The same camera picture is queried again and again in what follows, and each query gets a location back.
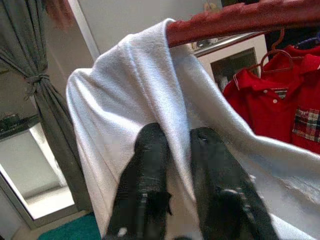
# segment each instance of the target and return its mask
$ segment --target green carpet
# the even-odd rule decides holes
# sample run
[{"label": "green carpet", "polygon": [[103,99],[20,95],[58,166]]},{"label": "green carpet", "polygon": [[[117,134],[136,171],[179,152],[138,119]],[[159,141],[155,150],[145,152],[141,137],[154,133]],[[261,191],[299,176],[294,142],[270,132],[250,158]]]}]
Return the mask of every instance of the green carpet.
[{"label": "green carpet", "polygon": [[95,215],[90,213],[42,234],[38,240],[101,240]]}]

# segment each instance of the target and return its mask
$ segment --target cabinet door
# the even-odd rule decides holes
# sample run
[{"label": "cabinet door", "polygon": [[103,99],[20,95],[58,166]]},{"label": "cabinet door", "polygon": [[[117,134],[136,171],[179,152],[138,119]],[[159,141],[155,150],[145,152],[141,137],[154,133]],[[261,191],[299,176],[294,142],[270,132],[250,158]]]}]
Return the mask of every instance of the cabinet door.
[{"label": "cabinet door", "polygon": [[[236,73],[243,68],[260,63],[266,53],[265,36],[262,34],[198,57],[198,60],[223,91]],[[259,76],[260,71],[257,68],[253,73]]]}]

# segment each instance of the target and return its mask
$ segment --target white wall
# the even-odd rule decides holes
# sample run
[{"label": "white wall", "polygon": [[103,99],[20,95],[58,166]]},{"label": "white wall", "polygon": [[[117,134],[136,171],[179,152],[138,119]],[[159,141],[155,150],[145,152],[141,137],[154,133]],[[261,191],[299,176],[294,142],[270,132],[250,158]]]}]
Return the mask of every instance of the white wall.
[{"label": "white wall", "polygon": [[0,188],[0,235],[10,240],[22,224],[20,216]]},{"label": "white wall", "polygon": [[[206,0],[78,0],[100,53],[166,18],[188,20]],[[209,0],[221,7],[220,0]]]},{"label": "white wall", "polygon": [[60,182],[29,131],[0,140],[0,165],[24,199]]}]

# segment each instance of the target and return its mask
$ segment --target curtain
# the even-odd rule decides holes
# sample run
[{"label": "curtain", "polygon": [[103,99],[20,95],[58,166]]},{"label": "curtain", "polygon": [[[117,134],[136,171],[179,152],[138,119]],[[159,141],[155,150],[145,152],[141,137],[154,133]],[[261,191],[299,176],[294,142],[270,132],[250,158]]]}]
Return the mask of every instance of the curtain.
[{"label": "curtain", "polygon": [[78,210],[91,210],[67,103],[46,74],[42,1],[0,0],[0,29],[0,69],[25,78],[26,98],[34,96],[44,134],[75,205]]}]

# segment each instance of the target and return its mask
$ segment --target polo shirt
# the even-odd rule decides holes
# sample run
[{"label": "polo shirt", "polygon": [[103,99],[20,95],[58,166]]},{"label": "polo shirt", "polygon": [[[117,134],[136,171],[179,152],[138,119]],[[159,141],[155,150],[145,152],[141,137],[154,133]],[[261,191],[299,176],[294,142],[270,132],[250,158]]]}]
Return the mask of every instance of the polo shirt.
[{"label": "polo shirt", "polygon": [[[268,69],[289,65],[285,56],[276,57]],[[255,134],[320,154],[319,56],[307,54],[292,70],[261,78],[243,69],[223,94]]]}]

